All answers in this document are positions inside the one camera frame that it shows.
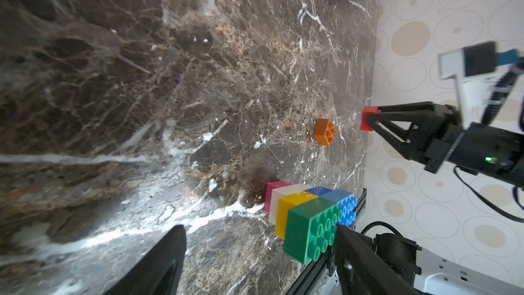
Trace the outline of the white lego brick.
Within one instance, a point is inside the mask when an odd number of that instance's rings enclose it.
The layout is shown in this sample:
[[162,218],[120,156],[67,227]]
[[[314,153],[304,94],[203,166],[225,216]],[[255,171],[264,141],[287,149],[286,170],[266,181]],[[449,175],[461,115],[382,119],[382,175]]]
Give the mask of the white lego brick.
[[280,187],[272,190],[272,196],[270,201],[270,212],[269,212],[269,222],[273,225],[276,225],[277,217],[278,217],[278,206],[280,199],[293,195],[296,193],[299,193],[301,191],[305,191],[307,189],[311,188],[308,185],[305,184],[292,184],[286,187]]

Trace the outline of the dark blue lego brick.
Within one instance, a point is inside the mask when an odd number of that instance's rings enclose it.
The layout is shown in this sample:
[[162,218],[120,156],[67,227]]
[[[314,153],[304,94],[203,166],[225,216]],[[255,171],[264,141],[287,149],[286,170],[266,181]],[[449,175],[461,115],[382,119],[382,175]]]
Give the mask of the dark blue lego brick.
[[313,195],[316,195],[316,196],[323,196],[329,192],[331,192],[332,190],[329,189],[329,188],[326,188],[326,187],[313,187],[313,188],[309,188],[307,190],[305,190],[305,192],[307,193],[310,193],[310,194],[313,194]]

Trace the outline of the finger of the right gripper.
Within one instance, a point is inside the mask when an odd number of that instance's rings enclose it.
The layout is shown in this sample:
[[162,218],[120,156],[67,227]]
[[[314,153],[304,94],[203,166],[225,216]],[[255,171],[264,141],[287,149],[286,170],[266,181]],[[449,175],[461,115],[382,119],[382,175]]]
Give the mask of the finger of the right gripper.
[[375,122],[373,130],[407,160],[419,160],[433,138],[433,127],[425,113],[375,114],[370,118]]
[[377,117],[386,117],[387,113],[421,113],[423,111],[430,111],[439,117],[450,117],[452,119],[459,118],[459,112],[456,110],[456,107],[452,105],[440,105],[434,102],[415,102],[400,105],[379,106],[378,110],[380,113],[376,114]]

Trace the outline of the orange lego brick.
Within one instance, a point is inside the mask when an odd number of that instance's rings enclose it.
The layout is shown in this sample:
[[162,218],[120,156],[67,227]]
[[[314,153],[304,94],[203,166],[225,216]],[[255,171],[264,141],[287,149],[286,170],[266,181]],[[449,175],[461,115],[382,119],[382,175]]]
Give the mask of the orange lego brick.
[[336,135],[336,133],[337,130],[333,122],[329,119],[318,119],[313,136],[319,145],[330,146],[334,143],[334,135]]

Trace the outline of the red lego brick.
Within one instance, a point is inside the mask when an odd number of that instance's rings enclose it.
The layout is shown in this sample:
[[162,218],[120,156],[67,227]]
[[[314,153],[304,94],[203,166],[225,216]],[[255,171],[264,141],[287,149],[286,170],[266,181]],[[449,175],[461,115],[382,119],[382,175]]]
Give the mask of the red lego brick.
[[360,130],[373,132],[373,125],[375,122],[371,120],[370,116],[379,114],[381,112],[382,111],[378,107],[366,106],[362,112]]

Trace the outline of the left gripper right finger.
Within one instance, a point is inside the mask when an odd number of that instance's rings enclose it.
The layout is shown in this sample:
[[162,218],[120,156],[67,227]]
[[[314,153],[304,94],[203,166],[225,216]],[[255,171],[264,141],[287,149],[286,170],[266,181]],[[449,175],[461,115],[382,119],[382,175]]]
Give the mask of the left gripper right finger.
[[348,227],[337,226],[333,248],[343,294],[418,293]]

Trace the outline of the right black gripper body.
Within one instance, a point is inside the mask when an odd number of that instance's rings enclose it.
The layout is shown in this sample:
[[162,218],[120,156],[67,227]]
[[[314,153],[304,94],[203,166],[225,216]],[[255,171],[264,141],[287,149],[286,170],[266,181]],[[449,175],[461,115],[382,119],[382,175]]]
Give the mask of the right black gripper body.
[[443,121],[429,136],[424,169],[436,173],[442,163],[523,188],[523,135],[473,122],[464,129],[450,105],[432,105]]

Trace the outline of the green lego brick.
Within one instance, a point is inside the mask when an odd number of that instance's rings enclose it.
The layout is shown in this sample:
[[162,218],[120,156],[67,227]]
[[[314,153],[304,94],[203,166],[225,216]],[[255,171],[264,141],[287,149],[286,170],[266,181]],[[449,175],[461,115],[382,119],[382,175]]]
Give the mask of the green lego brick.
[[333,245],[343,212],[337,203],[318,197],[288,211],[283,251],[307,265]]

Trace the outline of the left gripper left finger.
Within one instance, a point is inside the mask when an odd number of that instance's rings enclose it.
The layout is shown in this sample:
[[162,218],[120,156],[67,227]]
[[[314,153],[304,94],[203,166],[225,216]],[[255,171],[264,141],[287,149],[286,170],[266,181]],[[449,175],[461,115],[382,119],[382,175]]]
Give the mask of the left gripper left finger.
[[107,294],[176,294],[187,249],[186,231],[176,225]]

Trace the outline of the light blue lego brick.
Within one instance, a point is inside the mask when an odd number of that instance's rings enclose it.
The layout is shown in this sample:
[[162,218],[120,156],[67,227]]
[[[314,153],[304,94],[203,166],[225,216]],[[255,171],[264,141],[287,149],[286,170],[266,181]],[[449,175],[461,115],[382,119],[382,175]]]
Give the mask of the light blue lego brick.
[[353,193],[343,190],[332,190],[321,195],[321,197],[337,203],[338,209],[343,212],[342,218],[339,220],[341,225],[349,227],[356,221],[354,209],[358,206],[358,199]]

